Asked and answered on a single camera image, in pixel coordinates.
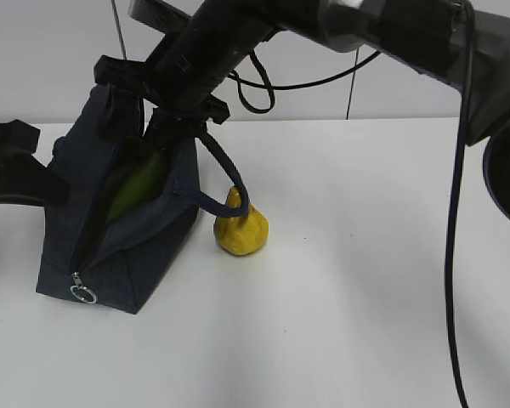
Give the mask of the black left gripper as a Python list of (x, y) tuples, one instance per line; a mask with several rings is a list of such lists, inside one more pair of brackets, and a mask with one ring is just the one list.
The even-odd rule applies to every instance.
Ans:
[(0, 123), (0, 204), (45, 207), (68, 200), (69, 185), (38, 161), (40, 130), (23, 121)]

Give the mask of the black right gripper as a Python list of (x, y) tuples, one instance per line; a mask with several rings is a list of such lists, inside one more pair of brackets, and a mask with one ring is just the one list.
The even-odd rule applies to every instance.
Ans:
[(93, 68), (93, 76), (99, 85), (110, 84), (98, 125), (98, 135), (104, 140), (142, 136), (140, 97), (159, 107), (153, 109), (143, 136), (143, 141), (155, 150), (167, 150), (183, 139), (204, 134), (206, 123), (194, 117), (211, 119), (216, 124), (223, 124), (230, 118), (228, 105), (213, 95), (195, 103), (194, 107), (174, 107), (145, 62), (103, 55)]

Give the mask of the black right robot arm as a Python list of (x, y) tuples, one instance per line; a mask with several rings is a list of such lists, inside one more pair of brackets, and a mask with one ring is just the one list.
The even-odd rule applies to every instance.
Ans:
[(187, 15), (163, 1), (130, 14), (164, 34), (144, 62), (102, 57), (99, 84), (222, 123), (213, 90), (262, 42), (291, 31), (339, 53), (362, 45), (471, 95), (467, 145), (487, 141), (484, 181), (510, 219), (510, 18), (459, 1), (206, 1)]

